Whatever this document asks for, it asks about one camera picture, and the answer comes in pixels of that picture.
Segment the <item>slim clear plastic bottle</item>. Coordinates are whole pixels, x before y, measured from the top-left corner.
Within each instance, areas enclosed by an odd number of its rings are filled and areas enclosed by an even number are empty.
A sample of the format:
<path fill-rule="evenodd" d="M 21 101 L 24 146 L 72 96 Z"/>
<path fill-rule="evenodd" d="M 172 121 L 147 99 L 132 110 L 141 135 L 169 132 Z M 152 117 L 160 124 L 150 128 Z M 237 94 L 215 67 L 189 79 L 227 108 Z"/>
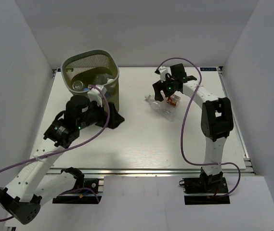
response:
<path fill-rule="evenodd" d="M 84 91 L 85 87 L 82 81 L 76 80 L 72 83 L 72 89 L 74 91 Z"/>

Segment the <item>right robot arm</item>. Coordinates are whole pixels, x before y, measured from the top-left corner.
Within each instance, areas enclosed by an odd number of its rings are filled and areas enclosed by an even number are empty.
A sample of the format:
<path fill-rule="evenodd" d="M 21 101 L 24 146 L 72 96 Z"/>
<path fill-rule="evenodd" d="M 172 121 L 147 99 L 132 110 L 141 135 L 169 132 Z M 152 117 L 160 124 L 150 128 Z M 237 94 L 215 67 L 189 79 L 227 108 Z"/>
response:
<path fill-rule="evenodd" d="M 202 86 L 202 78 L 188 76 L 183 64 L 170 68 L 158 67 L 155 73 L 160 80 L 153 84 L 155 100 L 163 101 L 179 91 L 201 109 L 201 130 L 206 138 L 205 159 L 198 185 L 206 192 L 213 191 L 222 181 L 222 154 L 225 142 L 234 128 L 231 102 L 220 98 Z"/>

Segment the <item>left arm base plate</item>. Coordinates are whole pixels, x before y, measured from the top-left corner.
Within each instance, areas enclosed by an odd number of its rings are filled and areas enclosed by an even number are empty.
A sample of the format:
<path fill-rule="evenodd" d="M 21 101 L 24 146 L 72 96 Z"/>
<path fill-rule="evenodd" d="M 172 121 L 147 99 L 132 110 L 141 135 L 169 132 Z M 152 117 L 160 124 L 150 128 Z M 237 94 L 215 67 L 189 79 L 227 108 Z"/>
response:
<path fill-rule="evenodd" d="M 85 178 L 84 188 L 73 189 L 71 193 L 61 194 L 52 200 L 53 204 L 97 205 L 103 195 L 104 179 Z"/>

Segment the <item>white label clear bottle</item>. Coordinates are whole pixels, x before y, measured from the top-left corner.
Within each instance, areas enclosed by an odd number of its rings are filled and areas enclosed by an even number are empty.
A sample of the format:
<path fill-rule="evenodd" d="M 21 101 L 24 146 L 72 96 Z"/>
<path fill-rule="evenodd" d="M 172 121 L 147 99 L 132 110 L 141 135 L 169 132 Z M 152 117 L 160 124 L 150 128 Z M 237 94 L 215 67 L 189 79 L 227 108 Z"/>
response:
<path fill-rule="evenodd" d="M 109 87 L 114 88 L 116 85 L 114 83 L 114 78 L 109 74 L 98 74 L 94 77 L 92 85 L 104 86 L 106 84 L 111 84 Z"/>

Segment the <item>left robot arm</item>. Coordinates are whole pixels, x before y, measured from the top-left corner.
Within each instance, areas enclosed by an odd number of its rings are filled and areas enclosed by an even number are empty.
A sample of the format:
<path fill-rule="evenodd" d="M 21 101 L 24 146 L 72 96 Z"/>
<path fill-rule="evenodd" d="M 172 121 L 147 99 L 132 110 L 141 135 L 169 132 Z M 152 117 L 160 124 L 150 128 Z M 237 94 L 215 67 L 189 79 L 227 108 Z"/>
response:
<path fill-rule="evenodd" d="M 104 109 L 85 96 L 71 97 L 65 110 L 56 115 L 44 132 L 43 139 L 51 143 L 54 151 L 63 154 L 86 127 L 117 128 L 125 119 L 118 113 L 114 103 L 109 102 L 108 106 Z M 46 158 L 34 157 L 33 162 L 23 167 L 10 183 L 0 187 L 0 205 L 21 224 L 30 223 L 41 207 L 53 198 L 86 189 L 84 174 L 74 167 L 62 170 L 55 179 L 40 185 L 58 157 L 59 154 Z"/>

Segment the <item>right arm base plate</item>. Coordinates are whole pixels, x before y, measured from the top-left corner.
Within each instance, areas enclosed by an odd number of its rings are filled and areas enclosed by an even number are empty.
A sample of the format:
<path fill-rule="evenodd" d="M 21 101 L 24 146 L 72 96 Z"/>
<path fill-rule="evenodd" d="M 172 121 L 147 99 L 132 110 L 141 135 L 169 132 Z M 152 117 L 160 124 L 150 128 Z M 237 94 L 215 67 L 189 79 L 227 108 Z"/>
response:
<path fill-rule="evenodd" d="M 205 189 L 199 182 L 199 178 L 183 178 L 179 181 L 183 187 L 185 205 L 228 205 L 228 186 L 225 177 L 219 183 Z"/>

